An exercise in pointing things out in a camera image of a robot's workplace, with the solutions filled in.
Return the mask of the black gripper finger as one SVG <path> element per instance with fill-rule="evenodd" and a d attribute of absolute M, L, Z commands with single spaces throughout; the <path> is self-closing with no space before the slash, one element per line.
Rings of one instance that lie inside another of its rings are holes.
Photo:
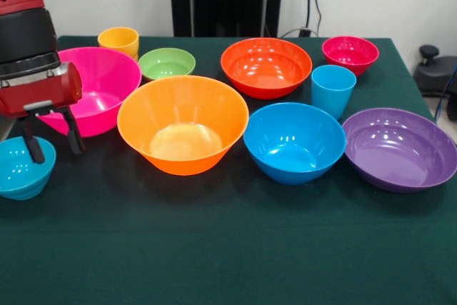
<path fill-rule="evenodd" d="M 84 143 L 82 141 L 78 125 L 76 123 L 76 119 L 71 112 L 69 106 L 65 106 L 61 109 L 61 114 L 63 115 L 65 122 L 69 128 L 67 137 L 69 139 L 69 143 L 71 146 L 72 151 L 75 154 L 82 154 L 85 150 Z"/>
<path fill-rule="evenodd" d="M 42 164 L 45 162 L 44 154 L 39 145 L 39 141 L 32 134 L 31 127 L 29 125 L 29 117 L 23 117 L 19 119 L 19 125 L 21 129 L 21 135 L 29 151 L 31 159 L 34 163 Z"/>

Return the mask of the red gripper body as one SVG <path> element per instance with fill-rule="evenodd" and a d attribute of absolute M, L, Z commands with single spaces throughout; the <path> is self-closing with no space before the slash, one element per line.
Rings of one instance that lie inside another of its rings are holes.
<path fill-rule="evenodd" d="M 1 115 L 21 118 L 32 111 L 59 109 L 82 97 L 80 74 L 72 62 L 35 74 L 1 80 Z"/>

